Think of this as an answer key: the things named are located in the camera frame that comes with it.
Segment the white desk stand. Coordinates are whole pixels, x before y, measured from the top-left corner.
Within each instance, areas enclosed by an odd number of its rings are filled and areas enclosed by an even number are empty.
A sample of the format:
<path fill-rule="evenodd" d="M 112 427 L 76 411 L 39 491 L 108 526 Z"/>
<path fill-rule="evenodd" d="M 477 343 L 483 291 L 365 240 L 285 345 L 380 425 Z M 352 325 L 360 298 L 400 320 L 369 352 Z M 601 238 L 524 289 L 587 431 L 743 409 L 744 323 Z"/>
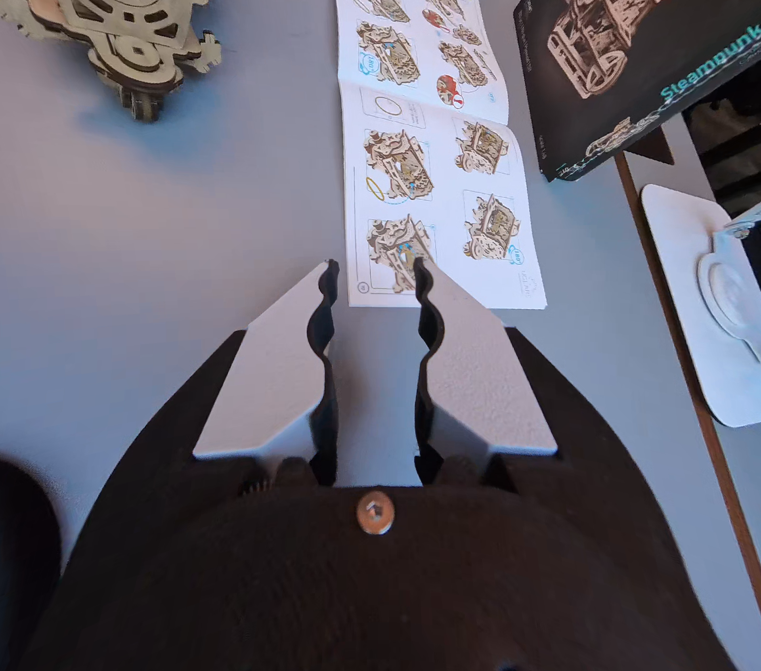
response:
<path fill-rule="evenodd" d="M 760 291 L 735 219 L 717 202 L 647 184 L 641 202 L 702 395 L 729 428 L 760 421 Z"/>

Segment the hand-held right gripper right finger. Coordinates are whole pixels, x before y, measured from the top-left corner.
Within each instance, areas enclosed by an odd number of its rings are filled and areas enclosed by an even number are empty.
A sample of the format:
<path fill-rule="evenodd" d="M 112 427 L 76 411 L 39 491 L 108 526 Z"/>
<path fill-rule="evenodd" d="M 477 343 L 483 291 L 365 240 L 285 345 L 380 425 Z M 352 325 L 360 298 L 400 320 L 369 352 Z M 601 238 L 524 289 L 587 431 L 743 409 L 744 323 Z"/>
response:
<path fill-rule="evenodd" d="M 414 261 L 419 335 L 415 468 L 432 484 L 450 457 L 480 477 L 498 454 L 551 457 L 558 445 L 500 318 L 432 260 Z"/>

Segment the illustrated instruction booklet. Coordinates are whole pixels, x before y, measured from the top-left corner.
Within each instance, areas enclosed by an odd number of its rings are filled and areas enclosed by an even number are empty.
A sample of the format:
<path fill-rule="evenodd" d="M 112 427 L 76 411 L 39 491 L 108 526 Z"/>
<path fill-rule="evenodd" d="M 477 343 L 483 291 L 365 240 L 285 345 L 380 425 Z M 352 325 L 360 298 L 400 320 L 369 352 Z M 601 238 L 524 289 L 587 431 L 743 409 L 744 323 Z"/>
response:
<path fill-rule="evenodd" d="M 416 258 L 493 309 L 547 306 L 479 0 L 336 0 L 351 306 L 415 306 Z"/>

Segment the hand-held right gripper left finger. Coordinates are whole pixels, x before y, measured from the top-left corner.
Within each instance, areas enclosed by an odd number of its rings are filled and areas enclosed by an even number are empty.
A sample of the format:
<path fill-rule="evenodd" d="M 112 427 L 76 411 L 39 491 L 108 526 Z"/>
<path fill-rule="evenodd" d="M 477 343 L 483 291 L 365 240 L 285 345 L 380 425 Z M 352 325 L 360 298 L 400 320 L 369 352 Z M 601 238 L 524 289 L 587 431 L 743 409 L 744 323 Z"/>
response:
<path fill-rule="evenodd" d="M 327 348 L 338 262 L 329 259 L 246 328 L 193 449 L 199 460 L 253 457 L 274 477 L 299 457 L 318 483 L 337 479 L 338 406 Z"/>

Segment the black model kit box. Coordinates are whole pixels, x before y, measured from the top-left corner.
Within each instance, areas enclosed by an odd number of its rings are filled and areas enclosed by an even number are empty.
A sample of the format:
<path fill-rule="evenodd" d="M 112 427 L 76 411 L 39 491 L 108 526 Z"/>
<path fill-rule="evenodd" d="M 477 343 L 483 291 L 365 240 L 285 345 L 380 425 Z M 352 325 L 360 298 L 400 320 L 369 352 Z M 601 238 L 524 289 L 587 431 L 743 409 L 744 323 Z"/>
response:
<path fill-rule="evenodd" d="M 760 0 L 522 0 L 539 168 L 575 181 L 759 61 Z"/>

